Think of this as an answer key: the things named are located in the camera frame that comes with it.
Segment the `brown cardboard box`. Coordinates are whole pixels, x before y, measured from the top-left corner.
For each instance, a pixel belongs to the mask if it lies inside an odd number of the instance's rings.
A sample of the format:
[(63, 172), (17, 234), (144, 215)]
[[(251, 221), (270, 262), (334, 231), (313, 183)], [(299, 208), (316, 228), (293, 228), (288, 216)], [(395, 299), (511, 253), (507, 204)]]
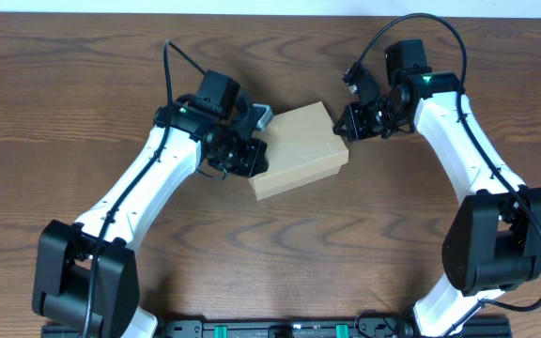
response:
[(255, 137), (266, 142), (268, 170), (249, 179), (260, 201), (325, 177), (348, 163), (348, 149), (333, 133), (323, 102), (276, 115)]

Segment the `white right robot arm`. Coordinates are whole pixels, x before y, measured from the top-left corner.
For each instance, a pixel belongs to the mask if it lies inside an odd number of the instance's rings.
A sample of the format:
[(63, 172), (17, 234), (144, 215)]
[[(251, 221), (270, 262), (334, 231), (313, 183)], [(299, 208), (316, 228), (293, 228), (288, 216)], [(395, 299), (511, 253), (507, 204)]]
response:
[(443, 273), (406, 318), (386, 323), (390, 337), (502, 336), (477, 317), (501, 296), (541, 276), (541, 188), (502, 160), (478, 125), (464, 86), (428, 66), (419, 39), (384, 53), (390, 90), (356, 61), (344, 83), (357, 96), (334, 124), (349, 141), (418, 133), (431, 145), (455, 191), (458, 212), (441, 247)]

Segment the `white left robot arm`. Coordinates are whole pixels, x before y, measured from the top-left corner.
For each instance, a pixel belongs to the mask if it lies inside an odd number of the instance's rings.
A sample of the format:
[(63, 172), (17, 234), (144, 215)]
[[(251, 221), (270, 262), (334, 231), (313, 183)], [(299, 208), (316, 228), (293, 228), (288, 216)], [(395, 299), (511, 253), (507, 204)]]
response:
[(113, 188), (73, 223), (52, 220), (39, 236), (32, 310), (80, 337), (153, 337), (157, 316), (140, 307), (136, 255), (178, 186), (206, 161), (227, 176), (269, 167), (253, 136), (273, 118), (232, 78), (211, 69), (194, 94), (153, 116), (147, 141)]

